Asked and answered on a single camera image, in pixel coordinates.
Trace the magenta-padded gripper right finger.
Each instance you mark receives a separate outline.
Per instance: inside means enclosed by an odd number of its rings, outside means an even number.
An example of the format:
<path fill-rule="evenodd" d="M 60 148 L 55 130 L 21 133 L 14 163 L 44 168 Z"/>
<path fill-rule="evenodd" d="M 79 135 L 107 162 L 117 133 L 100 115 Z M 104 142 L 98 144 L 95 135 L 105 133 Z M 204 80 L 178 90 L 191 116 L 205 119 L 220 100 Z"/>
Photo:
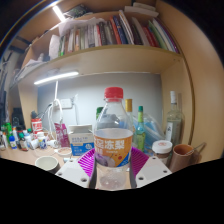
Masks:
<path fill-rule="evenodd" d="M 132 148 L 130 159 L 130 185 L 140 188 L 171 174 L 166 165 L 156 156 L 149 157 L 137 148 Z"/>

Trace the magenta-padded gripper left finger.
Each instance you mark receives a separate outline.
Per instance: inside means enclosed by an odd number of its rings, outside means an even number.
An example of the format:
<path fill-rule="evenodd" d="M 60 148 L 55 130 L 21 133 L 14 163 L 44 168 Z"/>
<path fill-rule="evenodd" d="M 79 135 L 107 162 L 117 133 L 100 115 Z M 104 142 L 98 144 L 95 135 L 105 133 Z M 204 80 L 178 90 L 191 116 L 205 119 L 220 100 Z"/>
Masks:
<path fill-rule="evenodd" d="M 94 150 L 89 150 L 79 158 L 69 158 L 56 176 L 81 187 L 94 189 L 97 182 Z"/>

